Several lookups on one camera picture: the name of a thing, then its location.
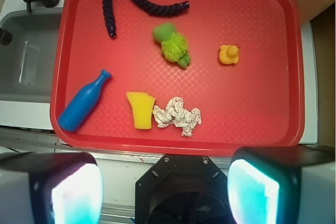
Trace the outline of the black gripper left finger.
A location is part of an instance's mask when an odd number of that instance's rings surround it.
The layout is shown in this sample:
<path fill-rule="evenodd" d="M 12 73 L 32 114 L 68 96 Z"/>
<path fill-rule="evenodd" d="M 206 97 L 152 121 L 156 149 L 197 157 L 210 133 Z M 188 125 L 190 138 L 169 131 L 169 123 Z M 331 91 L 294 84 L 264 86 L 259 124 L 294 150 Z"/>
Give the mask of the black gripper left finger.
<path fill-rule="evenodd" d="M 102 203 L 89 153 L 1 154 L 1 223 L 98 223 Z"/>

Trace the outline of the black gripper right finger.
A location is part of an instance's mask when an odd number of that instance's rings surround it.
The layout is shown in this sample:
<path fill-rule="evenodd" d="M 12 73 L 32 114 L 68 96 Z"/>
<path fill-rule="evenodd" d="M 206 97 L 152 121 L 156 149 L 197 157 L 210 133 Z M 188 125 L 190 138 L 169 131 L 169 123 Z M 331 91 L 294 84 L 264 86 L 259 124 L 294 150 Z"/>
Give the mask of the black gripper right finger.
<path fill-rule="evenodd" d="M 227 192 L 236 223 L 335 223 L 335 149 L 241 147 Z"/>

